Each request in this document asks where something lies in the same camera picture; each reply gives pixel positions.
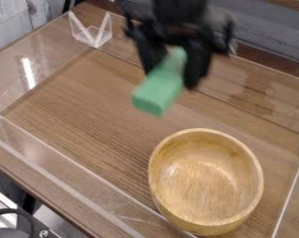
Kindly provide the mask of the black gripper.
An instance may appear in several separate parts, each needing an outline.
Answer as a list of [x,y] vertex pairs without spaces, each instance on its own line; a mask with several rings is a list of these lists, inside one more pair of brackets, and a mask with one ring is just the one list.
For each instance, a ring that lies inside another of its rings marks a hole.
[[167,55],[167,46],[184,47],[184,86],[192,90],[208,75],[212,52],[236,53],[235,17],[209,6],[209,0],[121,0],[125,35],[133,40],[144,72]]

